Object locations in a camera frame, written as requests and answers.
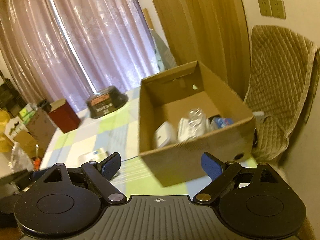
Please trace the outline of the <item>green white medicine box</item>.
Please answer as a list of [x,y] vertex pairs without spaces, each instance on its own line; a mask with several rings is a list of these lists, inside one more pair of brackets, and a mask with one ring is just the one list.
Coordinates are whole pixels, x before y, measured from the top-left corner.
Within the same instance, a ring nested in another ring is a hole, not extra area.
[[96,161],[97,163],[99,163],[107,157],[108,157],[108,153],[103,148],[99,148],[97,150],[93,150],[92,152],[88,152],[81,155],[78,158],[78,161],[79,161],[79,165],[82,165],[89,161]]

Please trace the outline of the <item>blue white tissue pack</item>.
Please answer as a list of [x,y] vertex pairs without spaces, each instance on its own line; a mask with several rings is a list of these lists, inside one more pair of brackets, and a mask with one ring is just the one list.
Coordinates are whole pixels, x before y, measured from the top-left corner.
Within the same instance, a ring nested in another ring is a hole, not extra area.
[[225,128],[232,124],[234,124],[234,122],[231,118],[214,117],[210,123],[210,128],[212,130],[216,130],[216,129]]

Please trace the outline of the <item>white remote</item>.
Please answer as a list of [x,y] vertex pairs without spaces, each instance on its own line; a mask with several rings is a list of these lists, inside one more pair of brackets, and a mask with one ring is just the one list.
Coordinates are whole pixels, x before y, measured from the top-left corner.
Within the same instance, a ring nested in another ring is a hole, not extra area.
[[190,121],[187,118],[181,118],[178,123],[177,140],[184,142],[189,139],[203,136],[207,132],[207,120]]

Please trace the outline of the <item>white power adapter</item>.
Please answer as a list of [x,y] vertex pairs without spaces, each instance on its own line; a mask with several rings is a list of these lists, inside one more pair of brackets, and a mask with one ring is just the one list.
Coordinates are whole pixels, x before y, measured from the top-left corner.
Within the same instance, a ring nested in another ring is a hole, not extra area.
[[163,122],[161,126],[155,131],[153,135],[153,146],[154,148],[162,148],[177,142],[177,134],[168,121]]

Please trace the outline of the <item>black remote control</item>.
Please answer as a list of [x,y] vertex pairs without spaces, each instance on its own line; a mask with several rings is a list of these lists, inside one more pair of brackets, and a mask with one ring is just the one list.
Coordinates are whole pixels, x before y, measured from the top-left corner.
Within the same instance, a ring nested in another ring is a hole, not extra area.
[[217,115],[210,116],[210,117],[208,118],[208,120],[209,120],[210,122],[212,122],[212,120],[213,120],[214,118],[221,118],[221,115],[217,114]]

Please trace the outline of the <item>clear plastic bag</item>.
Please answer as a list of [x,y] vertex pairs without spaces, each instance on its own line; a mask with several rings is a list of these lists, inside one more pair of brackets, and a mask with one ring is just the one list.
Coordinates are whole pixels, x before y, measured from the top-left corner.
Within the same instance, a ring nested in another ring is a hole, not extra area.
[[19,142],[14,143],[8,166],[13,172],[32,171],[34,169],[32,160],[21,148]]

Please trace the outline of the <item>yellow plastic bag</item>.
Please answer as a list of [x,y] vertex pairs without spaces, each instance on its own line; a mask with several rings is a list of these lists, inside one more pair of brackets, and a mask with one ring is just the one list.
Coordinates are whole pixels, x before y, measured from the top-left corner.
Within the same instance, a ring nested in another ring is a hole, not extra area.
[[5,135],[5,129],[7,123],[10,120],[9,114],[5,110],[0,110],[0,152],[8,153],[12,150],[13,143],[12,141]]

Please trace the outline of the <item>cardboard boxes pile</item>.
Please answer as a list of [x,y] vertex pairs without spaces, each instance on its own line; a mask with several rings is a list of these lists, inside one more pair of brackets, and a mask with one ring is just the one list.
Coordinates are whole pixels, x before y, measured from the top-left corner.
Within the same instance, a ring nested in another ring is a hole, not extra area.
[[42,108],[29,112],[24,119],[16,116],[7,123],[5,135],[12,143],[19,142],[24,152],[31,158],[36,157],[36,145],[40,158],[50,144],[50,141],[57,129],[49,115]]

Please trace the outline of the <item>brown cardboard box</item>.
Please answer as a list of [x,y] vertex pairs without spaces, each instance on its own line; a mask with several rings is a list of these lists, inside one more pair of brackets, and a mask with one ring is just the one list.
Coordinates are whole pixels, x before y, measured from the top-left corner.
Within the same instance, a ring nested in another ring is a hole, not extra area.
[[234,90],[194,61],[141,81],[139,156],[163,186],[204,176],[201,156],[251,157],[255,118]]

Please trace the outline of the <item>black instant noodle bowl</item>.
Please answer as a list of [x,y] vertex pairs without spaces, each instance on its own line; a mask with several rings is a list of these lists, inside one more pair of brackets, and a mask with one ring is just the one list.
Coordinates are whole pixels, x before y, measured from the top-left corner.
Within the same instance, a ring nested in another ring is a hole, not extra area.
[[97,119],[117,111],[128,102],[128,99],[128,96],[121,93],[116,86],[109,86],[90,96],[86,104],[90,117]]

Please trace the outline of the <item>dark red box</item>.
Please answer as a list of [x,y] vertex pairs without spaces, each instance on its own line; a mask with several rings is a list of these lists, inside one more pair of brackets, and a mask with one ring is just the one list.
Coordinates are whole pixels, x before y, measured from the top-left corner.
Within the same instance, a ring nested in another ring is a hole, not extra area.
[[63,133],[68,133],[79,127],[80,118],[66,99],[59,99],[50,105],[51,109],[48,115]]

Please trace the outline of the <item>quilted beige chair cover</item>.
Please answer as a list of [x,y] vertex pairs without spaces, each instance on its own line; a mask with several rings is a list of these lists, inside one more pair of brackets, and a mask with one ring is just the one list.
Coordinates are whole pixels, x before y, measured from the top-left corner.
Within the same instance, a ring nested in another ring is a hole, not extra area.
[[288,148],[306,99],[317,89],[319,47],[285,27],[255,25],[245,103],[263,112],[257,123],[257,161],[276,161]]

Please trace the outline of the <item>grey paper bag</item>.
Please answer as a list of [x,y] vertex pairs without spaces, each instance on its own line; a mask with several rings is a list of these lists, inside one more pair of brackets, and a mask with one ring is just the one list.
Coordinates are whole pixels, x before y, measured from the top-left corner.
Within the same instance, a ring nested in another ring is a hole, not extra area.
[[172,55],[169,47],[165,44],[162,38],[156,33],[155,30],[149,29],[153,42],[155,44],[155,54],[159,71],[163,72],[171,68],[177,67],[174,56]]

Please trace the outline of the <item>pink curtain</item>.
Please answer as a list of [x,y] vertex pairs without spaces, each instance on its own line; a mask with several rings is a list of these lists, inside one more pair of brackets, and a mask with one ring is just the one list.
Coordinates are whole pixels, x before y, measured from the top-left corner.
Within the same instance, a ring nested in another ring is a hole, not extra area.
[[138,0],[1,0],[1,54],[26,102],[66,99],[75,111],[159,71]]

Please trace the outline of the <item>wall sockets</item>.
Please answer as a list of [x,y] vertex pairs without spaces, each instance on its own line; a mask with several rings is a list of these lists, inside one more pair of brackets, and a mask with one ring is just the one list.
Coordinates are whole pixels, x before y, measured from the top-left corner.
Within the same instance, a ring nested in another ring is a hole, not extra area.
[[284,2],[282,0],[258,0],[261,16],[286,19]]

